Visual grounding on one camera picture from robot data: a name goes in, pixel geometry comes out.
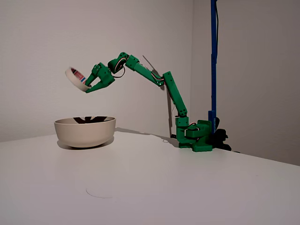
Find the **white table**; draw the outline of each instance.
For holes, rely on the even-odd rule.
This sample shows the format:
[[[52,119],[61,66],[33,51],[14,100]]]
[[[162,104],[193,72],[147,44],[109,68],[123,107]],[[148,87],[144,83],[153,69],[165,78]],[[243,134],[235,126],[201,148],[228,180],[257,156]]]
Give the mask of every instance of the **white table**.
[[[299,225],[300,167],[124,132],[89,150],[2,142],[0,224]]]

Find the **blue stand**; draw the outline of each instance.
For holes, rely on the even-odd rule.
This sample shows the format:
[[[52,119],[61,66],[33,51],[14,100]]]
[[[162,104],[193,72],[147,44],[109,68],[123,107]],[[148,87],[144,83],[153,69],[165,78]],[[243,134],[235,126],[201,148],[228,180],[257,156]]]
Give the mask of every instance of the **blue stand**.
[[[208,120],[212,123],[212,133],[216,131],[217,117],[217,82],[216,82],[216,64],[218,56],[217,47],[217,21],[216,21],[216,3],[217,0],[210,0],[211,8],[211,111],[208,112]]]

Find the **cable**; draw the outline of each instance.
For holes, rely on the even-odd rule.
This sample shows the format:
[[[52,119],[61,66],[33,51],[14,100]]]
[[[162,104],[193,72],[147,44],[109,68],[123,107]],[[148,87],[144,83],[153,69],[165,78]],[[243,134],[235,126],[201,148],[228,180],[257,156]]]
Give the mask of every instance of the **cable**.
[[[124,72],[123,72],[123,74],[121,76],[113,76],[113,77],[114,78],[121,78],[122,76],[124,76],[124,74],[125,74],[125,67],[123,67],[123,69],[124,69]]]
[[[215,9],[217,15],[217,55],[218,55],[218,42],[219,42],[219,15],[218,15],[218,8],[217,8],[217,0],[215,1]]]
[[[127,61],[127,59],[126,59],[125,57],[121,58],[121,59],[117,62],[116,66],[114,67],[114,70],[115,70],[115,71],[117,70],[117,67],[118,67],[119,63],[120,63],[122,60]],[[122,76],[124,76],[124,74],[125,74],[125,66],[123,66],[123,69],[124,69],[124,72],[123,72],[123,74],[122,74],[121,76],[113,76],[113,77],[114,77],[114,78],[121,78]]]
[[[175,109],[175,105],[174,105],[173,110],[172,110],[172,116],[173,116],[174,118],[177,118],[178,116],[174,116],[174,114],[173,114],[174,109]]]
[[[121,59],[117,62],[116,66],[114,67],[114,71],[117,70],[117,67],[118,67],[119,63],[120,63],[122,60],[127,61],[127,59],[126,59],[125,57],[121,58]]]
[[[159,80],[159,81],[164,80],[164,78],[157,78],[152,72],[151,72],[151,75],[153,76],[154,79],[157,79],[157,80]]]

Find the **green robotic arm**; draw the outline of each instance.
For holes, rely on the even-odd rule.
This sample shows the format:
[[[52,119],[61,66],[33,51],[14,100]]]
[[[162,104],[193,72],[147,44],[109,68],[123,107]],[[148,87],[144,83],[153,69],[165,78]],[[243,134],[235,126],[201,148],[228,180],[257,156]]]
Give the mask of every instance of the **green robotic arm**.
[[[189,124],[187,108],[183,103],[171,72],[164,73],[161,77],[154,71],[150,71],[144,67],[133,55],[129,56],[122,52],[118,58],[111,60],[107,67],[102,63],[94,66],[91,75],[85,82],[85,85],[90,86],[97,77],[100,78],[100,81],[88,89],[86,93],[109,86],[116,78],[112,74],[119,72],[124,68],[124,65],[129,69],[138,72],[140,75],[144,76],[159,87],[164,84],[166,85],[178,111],[178,116],[175,118],[175,124],[176,138],[179,141],[180,148],[192,148],[193,151],[212,151],[212,145],[209,143],[211,122],[198,120],[197,123]]]

